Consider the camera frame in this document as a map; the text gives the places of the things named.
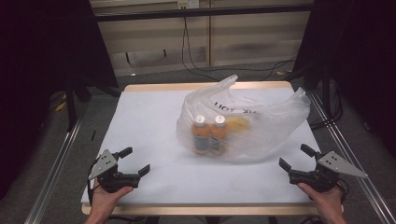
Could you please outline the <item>person's right hand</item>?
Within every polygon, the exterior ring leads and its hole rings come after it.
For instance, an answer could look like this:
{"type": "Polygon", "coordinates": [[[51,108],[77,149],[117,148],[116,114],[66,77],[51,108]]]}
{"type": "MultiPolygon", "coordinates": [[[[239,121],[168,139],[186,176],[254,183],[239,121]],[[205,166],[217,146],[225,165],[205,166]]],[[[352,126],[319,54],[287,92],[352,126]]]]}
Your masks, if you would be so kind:
{"type": "Polygon", "coordinates": [[[322,217],[335,217],[342,214],[342,191],[339,187],[333,187],[326,192],[315,191],[305,183],[299,183],[298,187],[314,201],[322,217]]]}

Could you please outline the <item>black stand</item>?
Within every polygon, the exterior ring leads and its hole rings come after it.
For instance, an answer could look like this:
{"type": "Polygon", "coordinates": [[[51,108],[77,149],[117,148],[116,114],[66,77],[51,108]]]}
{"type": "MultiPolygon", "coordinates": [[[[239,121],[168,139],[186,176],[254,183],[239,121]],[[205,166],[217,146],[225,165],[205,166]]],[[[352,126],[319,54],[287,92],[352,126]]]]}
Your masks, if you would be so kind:
{"type": "Polygon", "coordinates": [[[84,76],[69,76],[64,83],[64,92],[66,96],[68,129],[71,132],[77,125],[78,115],[75,106],[75,97],[81,102],[89,102],[92,98],[89,87],[95,87],[113,97],[120,97],[120,91],[115,88],[108,87],[105,84],[95,81],[92,78],[84,76]]]}
{"type": "Polygon", "coordinates": [[[295,78],[304,78],[304,88],[306,90],[314,90],[318,84],[321,84],[322,89],[322,104],[326,114],[332,118],[330,106],[330,73],[327,65],[308,65],[300,69],[292,71],[284,80],[292,81],[295,78]]]}

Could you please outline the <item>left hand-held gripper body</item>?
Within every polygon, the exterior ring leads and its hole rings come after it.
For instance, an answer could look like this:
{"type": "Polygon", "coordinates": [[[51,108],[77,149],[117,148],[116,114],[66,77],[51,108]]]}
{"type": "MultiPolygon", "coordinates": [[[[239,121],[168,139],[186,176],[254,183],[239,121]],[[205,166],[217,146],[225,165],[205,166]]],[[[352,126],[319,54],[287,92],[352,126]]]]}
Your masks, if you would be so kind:
{"type": "Polygon", "coordinates": [[[137,188],[138,174],[123,174],[118,170],[119,152],[112,153],[105,149],[93,163],[88,179],[96,179],[100,186],[107,192],[113,193],[124,187],[137,188]]]}

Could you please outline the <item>orange juice bottle white cap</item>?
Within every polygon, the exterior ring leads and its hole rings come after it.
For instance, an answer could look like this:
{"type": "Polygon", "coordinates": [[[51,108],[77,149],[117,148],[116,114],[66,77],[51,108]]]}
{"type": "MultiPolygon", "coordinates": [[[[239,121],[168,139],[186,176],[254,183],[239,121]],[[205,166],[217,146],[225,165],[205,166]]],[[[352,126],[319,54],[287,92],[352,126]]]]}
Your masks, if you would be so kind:
{"type": "Polygon", "coordinates": [[[214,123],[211,125],[211,147],[212,151],[216,155],[221,155],[226,148],[226,118],[222,115],[218,115],[214,119],[214,123]]]}
{"type": "Polygon", "coordinates": [[[205,117],[198,115],[191,125],[192,141],[197,154],[206,154],[209,150],[210,129],[205,122],[205,117]]]}

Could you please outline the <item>yellow item in bag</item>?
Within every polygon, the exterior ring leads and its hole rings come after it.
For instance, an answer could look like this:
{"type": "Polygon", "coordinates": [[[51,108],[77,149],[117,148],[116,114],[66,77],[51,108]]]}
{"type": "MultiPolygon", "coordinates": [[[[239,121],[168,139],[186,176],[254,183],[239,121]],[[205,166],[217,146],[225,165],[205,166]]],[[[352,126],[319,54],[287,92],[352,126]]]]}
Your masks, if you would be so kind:
{"type": "Polygon", "coordinates": [[[242,132],[249,128],[249,122],[241,117],[228,117],[226,127],[230,132],[242,132]]]}

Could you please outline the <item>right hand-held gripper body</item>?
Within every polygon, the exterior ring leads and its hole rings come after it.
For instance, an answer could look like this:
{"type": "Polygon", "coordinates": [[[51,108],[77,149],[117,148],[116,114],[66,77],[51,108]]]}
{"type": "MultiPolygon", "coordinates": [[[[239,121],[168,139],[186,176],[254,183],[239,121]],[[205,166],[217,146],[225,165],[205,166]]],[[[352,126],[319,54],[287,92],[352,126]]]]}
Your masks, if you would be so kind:
{"type": "Polygon", "coordinates": [[[333,151],[327,154],[316,152],[314,158],[316,168],[313,171],[304,172],[291,168],[289,172],[291,184],[305,183],[315,191],[326,192],[337,185],[340,174],[368,177],[362,170],[333,151]]]}

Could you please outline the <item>black horizontal bar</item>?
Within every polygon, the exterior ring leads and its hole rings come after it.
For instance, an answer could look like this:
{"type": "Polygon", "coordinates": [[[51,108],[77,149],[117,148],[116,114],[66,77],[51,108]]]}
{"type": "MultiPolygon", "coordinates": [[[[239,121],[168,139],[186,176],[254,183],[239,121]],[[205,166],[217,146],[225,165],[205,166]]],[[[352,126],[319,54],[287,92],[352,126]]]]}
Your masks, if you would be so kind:
{"type": "Polygon", "coordinates": [[[310,11],[311,4],[294,5],[274,5],[274,6],[255,6],[255,7],[213,7],[196,9],[175,9],[147,12],[122,12],[122,13],[103,13],[94,16],[96,21],[136,21],[136,20],[155,20],[205,16],[226,16],[243,14],[261,13],[287,13],[310,11]]]}

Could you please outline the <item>person's left hand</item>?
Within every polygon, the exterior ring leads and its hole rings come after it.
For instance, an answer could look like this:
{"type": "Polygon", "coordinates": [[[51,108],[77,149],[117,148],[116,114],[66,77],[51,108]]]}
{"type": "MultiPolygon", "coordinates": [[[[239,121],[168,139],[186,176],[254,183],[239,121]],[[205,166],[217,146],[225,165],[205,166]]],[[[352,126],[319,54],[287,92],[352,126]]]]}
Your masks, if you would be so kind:
{"type": "Polygon", "coordinates": [[[89,217],[107,217],[112,214],[120,198],[132,192],[132,187],[124,187],[116,192],[109,193],[101,186],[96,187],[92,195],[92,209],[89,217]]]}

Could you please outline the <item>clear plastic bag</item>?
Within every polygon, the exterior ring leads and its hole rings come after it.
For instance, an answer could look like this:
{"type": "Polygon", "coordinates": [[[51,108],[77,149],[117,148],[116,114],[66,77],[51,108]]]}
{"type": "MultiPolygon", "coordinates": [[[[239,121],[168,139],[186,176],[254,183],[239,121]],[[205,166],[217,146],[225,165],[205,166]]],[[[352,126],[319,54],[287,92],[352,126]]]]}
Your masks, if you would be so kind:
{"type": "Polygon", "coordinates": [[[302,88],[280,100],[275,90],[235,90],[236,80],[232,75],[186,95],[177,120],[177,139],[184,148],[195,152],[191,125],[196,116],[202,115],[210,129],[209,150],[198,155],[223,161],[255,161],[284,142],[310,113],[310,100],[302,88]],[[230,132],[226,127],[226,148],[221,155],[212,151],[210,143],[211,125],[218,115],[249,122],[249,128],[242,132],[230,132]]]}

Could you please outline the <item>black curtain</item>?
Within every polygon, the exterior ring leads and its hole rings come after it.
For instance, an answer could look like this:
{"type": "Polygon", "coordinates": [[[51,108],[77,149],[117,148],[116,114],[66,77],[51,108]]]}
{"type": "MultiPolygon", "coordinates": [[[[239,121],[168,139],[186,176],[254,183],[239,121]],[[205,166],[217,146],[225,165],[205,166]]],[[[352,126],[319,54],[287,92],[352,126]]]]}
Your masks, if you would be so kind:
{"type": "Polygon", "coordinates": [[[293,72],[335,79],[396,157],[396,0],[314,0],[293,72]]]}
{"type": "Polygon", "coordinates": [[[32,155],[57,91],[118,86],[90,0],[0,0],[0,200],[32,155]]]}

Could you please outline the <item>white wall outlet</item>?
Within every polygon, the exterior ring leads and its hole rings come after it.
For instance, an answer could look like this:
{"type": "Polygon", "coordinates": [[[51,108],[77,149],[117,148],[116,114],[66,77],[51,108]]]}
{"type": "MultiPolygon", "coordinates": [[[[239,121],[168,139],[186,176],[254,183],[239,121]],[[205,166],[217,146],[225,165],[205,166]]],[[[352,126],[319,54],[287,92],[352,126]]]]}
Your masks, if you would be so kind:
{"type": "Polygon", "coordinates": [[[199,0],[177,0],[178,9],[196,9],[200,7],[199,0]]]}

